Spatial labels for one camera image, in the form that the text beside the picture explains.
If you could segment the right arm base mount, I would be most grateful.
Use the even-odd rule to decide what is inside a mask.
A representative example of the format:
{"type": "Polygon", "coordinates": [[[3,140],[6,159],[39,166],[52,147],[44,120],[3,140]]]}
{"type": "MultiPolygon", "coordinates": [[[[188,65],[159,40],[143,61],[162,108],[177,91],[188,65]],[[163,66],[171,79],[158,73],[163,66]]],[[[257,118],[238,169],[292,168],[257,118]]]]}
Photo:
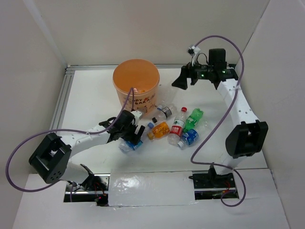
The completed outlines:
{"type": "Polygon", "coordinates": [[[239,198],[232,173],[218,175],[213,166],[208,171],[193,172],[188,177],[193,181],[195,200],[239,198]]]}

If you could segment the blue label white cap bottle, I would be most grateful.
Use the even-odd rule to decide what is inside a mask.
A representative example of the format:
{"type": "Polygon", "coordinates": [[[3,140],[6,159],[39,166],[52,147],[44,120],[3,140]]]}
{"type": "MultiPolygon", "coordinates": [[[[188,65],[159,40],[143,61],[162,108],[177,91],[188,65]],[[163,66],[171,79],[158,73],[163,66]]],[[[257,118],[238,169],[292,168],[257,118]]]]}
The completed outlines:
{"type": "Polygon", "coordinates": [[[185,147],[192,146],[199,139],[198,131],[195,129],[190,129],[186,133],[184,133],[178,142],[179,148],[183,149],[185,147]]]}

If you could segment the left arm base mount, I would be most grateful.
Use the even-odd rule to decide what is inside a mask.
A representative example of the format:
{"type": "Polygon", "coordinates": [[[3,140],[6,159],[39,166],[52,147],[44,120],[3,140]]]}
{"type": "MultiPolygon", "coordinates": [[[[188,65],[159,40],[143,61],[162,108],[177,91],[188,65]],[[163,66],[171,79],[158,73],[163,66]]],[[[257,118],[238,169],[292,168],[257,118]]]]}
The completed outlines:
{"type": "Polygon", "coordinates": [[[84,164],[71,165],[66,173],[76,175],[75,181],[67,181],[63,202],[95,203],[99,207],[107,207],[109,193],[109,174],[94,174],[84,164]]]}

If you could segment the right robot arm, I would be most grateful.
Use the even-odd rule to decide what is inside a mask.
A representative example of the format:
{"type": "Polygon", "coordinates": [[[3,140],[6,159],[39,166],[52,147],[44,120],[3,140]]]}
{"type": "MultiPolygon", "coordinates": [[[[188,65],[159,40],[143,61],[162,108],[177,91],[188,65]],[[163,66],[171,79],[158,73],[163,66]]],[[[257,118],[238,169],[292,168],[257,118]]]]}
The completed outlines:
{"type": "Polygon", "coordinates": [[[233,65],[226,62],[225,49],[210,49],[206,64],[198,62],[198,47],[191,46],[188,53],[192,60],[181,67],[181,73],[172,86],[186,90],[187,79],[191,79],[192,85],[201,79],[208,80],[231,109],[229,115],[234,128],[225,140],[226,152],[218,156],[214,164],[215,171],[208,175],[209,184],[219,187],[224,182],[225,174],[247,157],[262,151],[268,125],[260,121],[250,108],[238,84],[239,77],[233,65]]]}

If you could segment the orange juice bottle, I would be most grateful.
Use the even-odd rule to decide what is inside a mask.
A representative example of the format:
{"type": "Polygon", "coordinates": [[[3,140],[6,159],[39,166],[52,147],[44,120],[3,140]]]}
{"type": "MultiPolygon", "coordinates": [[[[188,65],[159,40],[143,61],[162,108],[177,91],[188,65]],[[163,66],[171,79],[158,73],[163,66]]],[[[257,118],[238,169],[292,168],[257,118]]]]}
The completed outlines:
{"type": "Polygon", "coordinates": [[[147,137],[150,140],[155,138],[162,138],[170,132],[169,126],[166,122],[162,122],[155,126],[148,134],[147,137]]]}

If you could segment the clear bottle blue cap label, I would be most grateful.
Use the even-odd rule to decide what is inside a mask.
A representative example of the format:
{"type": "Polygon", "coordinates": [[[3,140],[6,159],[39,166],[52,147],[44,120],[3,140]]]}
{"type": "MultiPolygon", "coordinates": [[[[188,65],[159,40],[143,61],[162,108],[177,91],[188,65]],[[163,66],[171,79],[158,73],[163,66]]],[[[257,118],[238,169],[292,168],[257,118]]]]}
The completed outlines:
{"type": "Polygon", "coordinates": [[[122,141],[119,143],[119,149],[120,149],[122,152],[124,152],[124,153],[127,153],[127,152],[129,152],[129,151],[135,151],[135,150],[137,150],[145,141],[148,140],[147,134],[148,134],[149,132],[151,132],[151,130],[152,130],[153,128],[154,128],[154,124],[151,123],[151,122],[149,122],[149,123],[147,124],[147,126],[145,127],[144,132],[143,132],[143,134],[142,134],[142,136],[141,136],[141,139],[140,139],[140,141],[139,141],[138,144],[135,145],[135,144],[131,143],[130,141],[122,140],[122,141]]]}

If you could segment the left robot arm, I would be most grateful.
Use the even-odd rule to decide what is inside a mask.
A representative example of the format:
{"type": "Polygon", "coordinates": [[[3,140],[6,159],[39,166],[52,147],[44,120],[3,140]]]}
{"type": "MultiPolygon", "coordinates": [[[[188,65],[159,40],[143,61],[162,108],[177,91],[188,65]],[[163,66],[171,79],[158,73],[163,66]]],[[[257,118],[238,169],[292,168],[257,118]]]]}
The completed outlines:
{"type": "Polygon", "coordinates": [[[109,118],[84,133],[59,136],[47,134],[29,158],[29,164],[47,184],[59,180],[74,181],[83,190],[94,185],[92,172],[83,164],[70,162],[74,155],[94,146],[104,145],[122,138],[133,144],[139,143],[144,126],[138,123],[144,111],[123,110],[118,117],[109,118]]]}

